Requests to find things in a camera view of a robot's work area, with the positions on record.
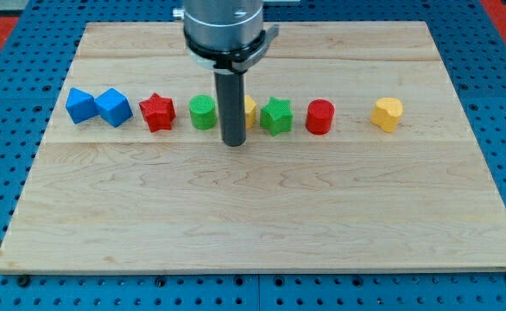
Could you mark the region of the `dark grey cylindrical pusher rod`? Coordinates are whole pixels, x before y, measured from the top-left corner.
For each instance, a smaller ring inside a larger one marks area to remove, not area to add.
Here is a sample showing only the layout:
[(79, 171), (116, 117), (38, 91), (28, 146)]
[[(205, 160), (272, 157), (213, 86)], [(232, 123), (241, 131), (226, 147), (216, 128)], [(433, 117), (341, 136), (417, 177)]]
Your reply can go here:
[(215, 73), (218, 114), (223, 142), (237, 147), (246, 140), (244, 76)]

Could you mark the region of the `black clamp mount ring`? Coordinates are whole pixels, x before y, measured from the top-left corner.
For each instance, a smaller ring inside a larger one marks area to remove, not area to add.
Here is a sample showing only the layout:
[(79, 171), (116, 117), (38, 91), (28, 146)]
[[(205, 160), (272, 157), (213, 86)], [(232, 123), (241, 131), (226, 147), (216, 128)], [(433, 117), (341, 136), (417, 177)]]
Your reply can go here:
[(272, 41), (279, 35), (279, 24), (263, 29), (251, 43), (238, 49), (221, 51), (202, 47), (184, 31), (187, 50), (192, 59), (214, 73), (245, 73), (268, 52)]

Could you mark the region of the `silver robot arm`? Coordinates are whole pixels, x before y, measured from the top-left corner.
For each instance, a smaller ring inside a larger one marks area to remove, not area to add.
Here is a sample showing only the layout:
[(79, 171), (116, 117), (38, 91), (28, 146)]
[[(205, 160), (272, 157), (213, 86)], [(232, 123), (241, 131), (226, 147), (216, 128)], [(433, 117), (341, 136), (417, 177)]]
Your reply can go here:
[(183, 0), (172, 15), (183, 22), (189, 54), (213, 72), (223, 142), (243, 144), (244, 75), (268, 52), (279, 26), (264, 27), (262, 0)]

